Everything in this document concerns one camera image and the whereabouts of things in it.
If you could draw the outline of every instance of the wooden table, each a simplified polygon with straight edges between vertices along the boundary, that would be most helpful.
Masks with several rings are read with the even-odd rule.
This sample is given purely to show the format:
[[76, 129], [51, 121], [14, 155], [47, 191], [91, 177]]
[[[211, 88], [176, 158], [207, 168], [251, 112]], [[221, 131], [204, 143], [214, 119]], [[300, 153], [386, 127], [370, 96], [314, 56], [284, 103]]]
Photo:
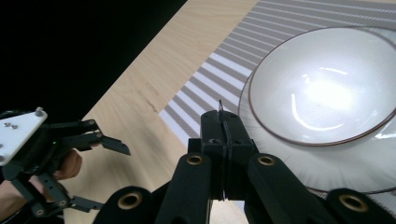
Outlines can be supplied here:
[[[71, 194], [105, 203], [118, 189], [154, 191], [171, 179], [187, 149], [159, 113], [256, 3], [189, 0], [182, 7], [84, 118], [95, 119], [103, 133], [120, 139], [132, 156], [102, 147], [80, 153], [80, 174], [63, 181]], [[97, 215], [64, 212], [70, 224], [92, 223]], [[246, 221], [231, 202], [214, 203], [211, 214], [211, 223]]]

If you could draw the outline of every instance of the striped placemat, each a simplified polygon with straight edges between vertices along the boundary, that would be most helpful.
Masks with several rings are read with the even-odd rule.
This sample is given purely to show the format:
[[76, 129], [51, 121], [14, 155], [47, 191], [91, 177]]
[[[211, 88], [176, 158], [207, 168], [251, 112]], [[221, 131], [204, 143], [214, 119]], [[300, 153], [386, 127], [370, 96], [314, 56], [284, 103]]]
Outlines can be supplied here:
[[[396, 4], [333, 0], [261, 0], [223, 40], [160, 112], [187, 148], [200, 137], [200, 117], [217, 110], [238, 113], [242, 90], [253, 69], [276, 46], [308, 31], [338, 26], [396, 30]], [[371, 197], [396, 214], [394, 192]]]

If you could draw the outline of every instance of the screw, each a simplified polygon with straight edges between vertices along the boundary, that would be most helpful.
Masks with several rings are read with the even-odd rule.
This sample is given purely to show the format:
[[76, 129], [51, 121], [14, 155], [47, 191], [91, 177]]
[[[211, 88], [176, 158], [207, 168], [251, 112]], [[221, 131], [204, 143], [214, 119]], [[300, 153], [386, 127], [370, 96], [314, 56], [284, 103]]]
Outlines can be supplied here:
[[38, 210], [36, 212], [36, 214], [41, 217], [44, 214], [44, 211], [43, 210]]
[[43, 108], [39, 106], [39, 107], [35, 110], [35, 115], [38, 116], [38, 117], [43, 116], [43, 115], [44, 115], [44, 113], [43, 113]]

